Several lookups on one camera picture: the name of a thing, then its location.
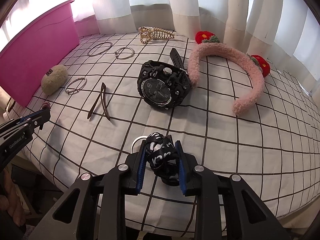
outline gold hair clip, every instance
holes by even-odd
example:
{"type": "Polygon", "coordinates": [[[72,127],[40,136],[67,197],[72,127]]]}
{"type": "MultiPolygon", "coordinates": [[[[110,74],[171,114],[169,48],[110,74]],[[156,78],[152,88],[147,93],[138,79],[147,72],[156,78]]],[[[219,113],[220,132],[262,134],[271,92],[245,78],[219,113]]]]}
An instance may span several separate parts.
{"type": "Polygon", "coordinates": [[[140,27],[140,41],[142,44],[147,44],[152,40],[169,40],[174,39],[173,32],[166,31],[160,28],[154,27],[140,27]]]}

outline key ring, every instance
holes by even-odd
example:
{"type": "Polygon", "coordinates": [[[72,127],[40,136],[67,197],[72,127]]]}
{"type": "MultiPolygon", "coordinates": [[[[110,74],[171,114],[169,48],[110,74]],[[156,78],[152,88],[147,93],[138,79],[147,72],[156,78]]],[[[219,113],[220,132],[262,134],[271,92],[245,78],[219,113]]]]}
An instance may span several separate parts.
{"type": "Polygon", "coordinates": [[[102,53],[105,53],[105,52],[106,52],[108,49],[110,49],[111,47],[112,47],[112,43],[111,43],[110,41],[104,41],[104,42],[102,42],[102,43],[99,43],[99,44],[97,44],[97,45],[94,45],[94,46],[88,51],[87,55],[88,55],[89,57],[97,56],[97,55],[100,55],[100,54],[102,54],[102,53]],[[95,47],[97,47],[97,46],[99,46],[99,45],[102,45],[102,44],[105,44],[105,43],[109,43],[110,45],[109,45],[109,47],[106,48],[104,51],[99,52],[99,53],[97,53],[97,54],[90,54],[90,51],[93,50],[95,47]]]}
{"type": "Polygon", "coordinates": [[[142,139],[147,139],[147,138],[148,138],[148,136],[146,136],[146,135],[142,135],[142,136],[139,136],[139,137],[135,138],[133,140],[132,144],[131,144],[131,147],[130,147],[130,154],[133,153],[133,147],[134,147],[134,145],[136,144],[137,141],[142,140],[142,139]]]}
{"type": "Polygon", "coordinates": [[[134,54],[134,50],[133,50],[132,48],[130,48],[130,47],[122,47],[122,48],[120,48],[120,49],[118,49],[118,50],[115,51],[115,56],[116,56],[117,59],[127,59],[127,58],[131,58],[131,57],[133,56],[133,54],[134,54]],[[119,57],[119,55],[122,53],[122,51],[123,51],[124,49],[130,49],[131,52],[132,52],[132,54],[129,55],[128,57],[119,57]]]}
{"type": "Polygon", "coordinates": [[[82,88],[85,86],[86,83],[87,83],[87,79],[86,79],[85,77],[77,78],[77,79],[71,81],[70,83],[68,83],[68,84],[66,85],[64,91],[65,91],[68,95],[71,94],[71,93],[74,93],[74,92],[76,92],[76,91],[79,92],[79,90],[82,89],[82,88]],[[73,89],[73,90],[68,90],[68,91],[67,91],[67,88],[68,88],[71,84],[73,84],[74,82],[76,82],[76,81],[78,81],[78,80],[84,80],[83,85],[82,85],[80,88],[75,88],[75,89],[73,89]]]}

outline person's hand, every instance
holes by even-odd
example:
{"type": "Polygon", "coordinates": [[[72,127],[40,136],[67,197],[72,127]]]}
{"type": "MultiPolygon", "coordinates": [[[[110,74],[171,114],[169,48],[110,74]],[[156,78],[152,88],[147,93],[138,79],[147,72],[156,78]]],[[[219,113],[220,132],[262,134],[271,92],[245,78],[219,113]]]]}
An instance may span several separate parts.
{"type": "Polygon", "coordinates": [[[3,172],[4,191],[6,192],[6,196],[0,195],[0,210],[7,211],[12,217],[13,222],[20,227],[25,224],[26,215],[9,172],[6,169],[4,169],[3,172]]]}

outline watch face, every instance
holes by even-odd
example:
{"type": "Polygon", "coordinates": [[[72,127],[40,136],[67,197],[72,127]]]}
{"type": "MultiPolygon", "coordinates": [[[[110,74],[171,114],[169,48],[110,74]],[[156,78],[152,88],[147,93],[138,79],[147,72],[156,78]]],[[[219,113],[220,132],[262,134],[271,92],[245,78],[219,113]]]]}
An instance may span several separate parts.
{"type": "Polygon", "coordinates": [[[159,106],[166,105],[171,100],[169,89],[159,79],[149,78],[143,81],[141,90],[146,98],[159,106]]]}

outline watch bezel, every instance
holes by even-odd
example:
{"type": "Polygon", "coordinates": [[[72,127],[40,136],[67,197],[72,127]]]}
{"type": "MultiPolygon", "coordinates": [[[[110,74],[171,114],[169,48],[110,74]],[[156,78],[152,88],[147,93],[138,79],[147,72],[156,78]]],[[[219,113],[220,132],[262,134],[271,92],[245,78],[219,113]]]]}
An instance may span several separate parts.
{"type": "Polygon", "coordinates": [[[148,101],[150,101],[152,104],[155,104],[155,105],[157,105],[157,106],[166,106],[167,104],[169,104],[169,103],[171,102],[171,100],[172,100],[171,91],[170,91],[169,88],[168,88],[168,90],[169,90],[169,92],[170,92],[170,98],[169,98],[169,100],[168,100],[166,103],[155,103],[154,101],[152,101],[151,99],[149,99],[148,96],[146,96],[146,94],[145,94],[145,92],[144,92],[144,89],[143,89],[143,85],[144,85],[144,83],[145,83],[147,80],[150,80],[150,79],[159,80],[160,82],[164,83],[164,85],[168,88],[167,84],[166,84],[165,82],[163,82],[161,79],[152,78],[152,77],[147,78],[147,79],[145,79],[144,81],[142,81],[141,86],[140,86],[140,89],[141,89],[141,91],[142,91],[142,93],[143,93],[144,98],[147,99],[148,101]]]}

